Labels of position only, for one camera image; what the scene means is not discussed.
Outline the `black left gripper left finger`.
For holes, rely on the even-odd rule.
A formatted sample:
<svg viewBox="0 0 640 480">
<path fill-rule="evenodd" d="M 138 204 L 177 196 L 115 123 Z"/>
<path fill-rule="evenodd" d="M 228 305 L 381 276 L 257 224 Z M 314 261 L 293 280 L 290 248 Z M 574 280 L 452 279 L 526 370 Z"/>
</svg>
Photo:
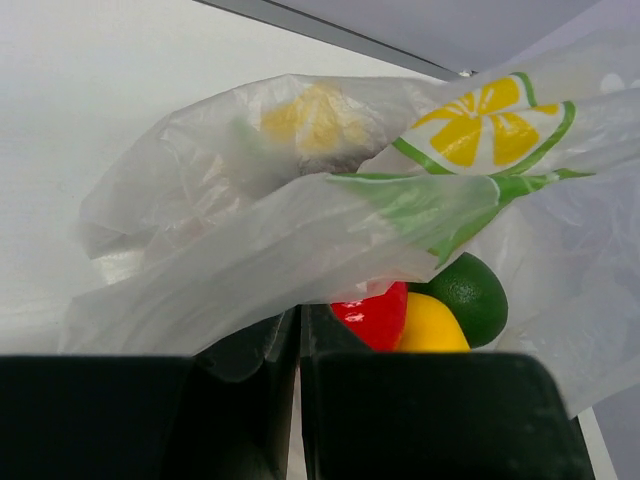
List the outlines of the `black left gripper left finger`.
<svg viewBox="0 0 640 480">
<path fill-rule="evenodd" d="M 282 479 L 296 310 L 180 356 L 5 356 L 5 479 Z"/>
</svg>

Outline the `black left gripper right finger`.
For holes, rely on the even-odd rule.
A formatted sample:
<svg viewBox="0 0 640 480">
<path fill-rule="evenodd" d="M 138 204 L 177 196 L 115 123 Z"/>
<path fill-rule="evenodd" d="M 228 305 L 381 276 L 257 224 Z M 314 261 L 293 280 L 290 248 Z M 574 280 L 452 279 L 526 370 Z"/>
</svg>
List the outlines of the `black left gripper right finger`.
<svg viewBox="0 0 640 480">
<path fill-rule="evenodd" d="M 311 479 L 590 479 L 543 365 L 512 353 L 377 353 L 326 305 L 301 310 Z"/>
</svg>

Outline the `red fake apple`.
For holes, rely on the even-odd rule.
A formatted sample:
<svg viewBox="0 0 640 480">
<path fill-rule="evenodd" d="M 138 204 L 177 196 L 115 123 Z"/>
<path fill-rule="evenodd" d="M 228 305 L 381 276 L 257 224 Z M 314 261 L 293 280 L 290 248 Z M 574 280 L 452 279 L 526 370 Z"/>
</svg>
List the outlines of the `red fake apple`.
<svg viewBox="0 0 640 480">
<path fill-rule="evenodd" d="M 395 282 L 381 295 L 344 303 L 332 303 L 333 314 L 374 351 L 394 351 L 402 337 L 408 286 Z"/>
</svg>

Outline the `yellow fake pear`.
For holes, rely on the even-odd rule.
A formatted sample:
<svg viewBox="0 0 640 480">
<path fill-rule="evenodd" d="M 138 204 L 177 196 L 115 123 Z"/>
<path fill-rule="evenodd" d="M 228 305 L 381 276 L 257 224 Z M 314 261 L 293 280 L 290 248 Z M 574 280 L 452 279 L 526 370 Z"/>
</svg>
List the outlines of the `yellow fake pear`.
<svg viewBox="0 0 640 480">
<path fill-rule="evenodd" d="M 463 330 L 451 312 L 434 297 L 410 292 L 404 330 L 396 348 L 400 352 L 469 352 Z"/>
</svg>

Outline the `green fake lime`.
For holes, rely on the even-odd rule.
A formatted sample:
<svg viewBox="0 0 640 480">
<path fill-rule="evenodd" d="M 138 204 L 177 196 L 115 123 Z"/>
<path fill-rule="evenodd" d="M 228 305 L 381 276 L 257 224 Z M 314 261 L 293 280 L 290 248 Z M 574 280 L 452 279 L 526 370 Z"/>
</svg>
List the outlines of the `green fake lime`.
<svg viewBox="0 0 640 480">
<path fill-rule="evenodd" d="M 461 254 L 427 283 L 409 291 L 431 296 L 453 313 L 471 348 L 494 341 L 508 320 L 508 299 L 494 272 L 479 258 Z"/>
</svg>

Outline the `translucent printed plastic bag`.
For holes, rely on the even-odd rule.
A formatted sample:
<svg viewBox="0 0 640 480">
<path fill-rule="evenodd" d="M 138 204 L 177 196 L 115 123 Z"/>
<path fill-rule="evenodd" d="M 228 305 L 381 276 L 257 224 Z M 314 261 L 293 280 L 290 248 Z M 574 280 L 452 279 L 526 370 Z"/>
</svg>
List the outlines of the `translucent printed plastic bag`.
<svg viewBox="0 0 640 480">
<path fill-rule="evenodd" d="M 195 354 L 299 304 L 499 277 L 502 351 L 579 413 L 639 382 L 639 32 L 449 83 L 284 75 L 155 124 L 82 201 L 122 276 L 75 298 L 64 353 Z"/>
</svg>

